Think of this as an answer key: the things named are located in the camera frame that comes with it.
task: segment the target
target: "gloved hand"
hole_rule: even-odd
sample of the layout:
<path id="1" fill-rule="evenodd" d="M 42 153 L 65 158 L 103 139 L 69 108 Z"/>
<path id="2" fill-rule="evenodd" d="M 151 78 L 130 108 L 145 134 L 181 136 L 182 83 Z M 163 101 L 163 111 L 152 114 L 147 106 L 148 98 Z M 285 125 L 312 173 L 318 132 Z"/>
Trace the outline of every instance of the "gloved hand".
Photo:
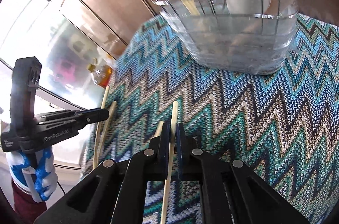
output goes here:
<path id="1" fill-rule="evenodd" d="M 38 167 L 34 169 L 22 151 L 6 152 L 10 173 L 15 184 L 35 202 L 46 201 L 57 188 L 58 176 L 53 164 L 52 147 L 35 153 Z"/>

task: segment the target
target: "chevron pattern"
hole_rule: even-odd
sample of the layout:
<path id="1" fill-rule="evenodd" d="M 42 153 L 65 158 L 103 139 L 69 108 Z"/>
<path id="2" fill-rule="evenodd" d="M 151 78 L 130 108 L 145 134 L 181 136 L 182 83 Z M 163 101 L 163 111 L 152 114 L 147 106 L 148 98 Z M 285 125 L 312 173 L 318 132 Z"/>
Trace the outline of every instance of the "chevron pattern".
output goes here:
<path id="1" fill-rule="evenodd" d="M 241 159 L 320 223 L 339 198 L 338 39 L 338 27 L 299 15 L 285 65 L 255 76 L 200 66 L 161 17 L 146 22 L 117 61 L 106 107 L 113 100 L 118 107 L 101 160 L 145 149 L 177 100 L 179 121 L 202 149 Z M 93 148 L 94 133 L 83 177 Z M 160 222 L 162 195 L 163 183 L 149 182 L 144 223 Z M 174 179 L 171 196 L 167 223 L 201 223 L 197 183 Z"/>

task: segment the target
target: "metal rivet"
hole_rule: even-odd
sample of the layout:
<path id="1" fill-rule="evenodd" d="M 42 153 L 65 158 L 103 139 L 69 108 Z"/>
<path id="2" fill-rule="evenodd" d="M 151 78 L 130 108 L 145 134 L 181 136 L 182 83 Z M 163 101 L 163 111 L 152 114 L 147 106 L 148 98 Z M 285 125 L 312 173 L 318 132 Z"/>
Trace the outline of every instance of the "metal rivet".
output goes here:
<path id="1" fill-rule="evenodd" d="M 109 168 L 109 167 L 113 166 L 113 164 L 114 164 L 114 161 L 111 160 L 111 159 L 107 159 L 107 160 L 105 160 L 105 161 L 102 163 L 102 165 L 103 165 L 105 168 Z"/>
<path id="2" fill-rule="evenodd" d="M 152 150 L 152 149 L 150 149 L 150 148 L 145 149 L 145 150 L 144 150 L 144 154 L 145 154 L 146 156 L 152 156 L 152 155 L 154 154 L 154 150 Z"/>
<path id="3" fill-rule="evenodd" d="M 232 162 L 232 165 L 235 166 L 236 168 L 241 168 L 244 165 L 244 163 L 240 160 L 234 160 Z"/>
<path id="4" fill-rule="evenodd" d="M 202 154 L 202 150 L 199 148 L 195 148 L 192 150 L 193 155 L 201 155 Z"/>

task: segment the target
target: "table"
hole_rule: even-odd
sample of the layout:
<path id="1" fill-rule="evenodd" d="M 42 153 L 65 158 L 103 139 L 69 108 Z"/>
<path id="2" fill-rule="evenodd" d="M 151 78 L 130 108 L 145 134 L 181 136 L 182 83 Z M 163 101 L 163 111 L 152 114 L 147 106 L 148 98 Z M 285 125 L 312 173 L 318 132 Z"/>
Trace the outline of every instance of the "table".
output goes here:
<path id="1" fill-rule="evenodd" d="M 145 149 L 177 100 L 178 121 L 202 149 L 241 159 L 318 223 L 339 198 L 338 39 L 338 27 L 299 14 L 285 65 L 256 76 L 197 64 L 164 19 L 149 20 L 117 61 L 106 107 L 118 106 L 101 161 Z M 82 177 L 92 169 L 94 132 Z M 149 182 L 144 223 L 159 223 L 162 195 L 163 183 Z M 201 222 L 198 183 L 174 178 L 167 222 Z"/>

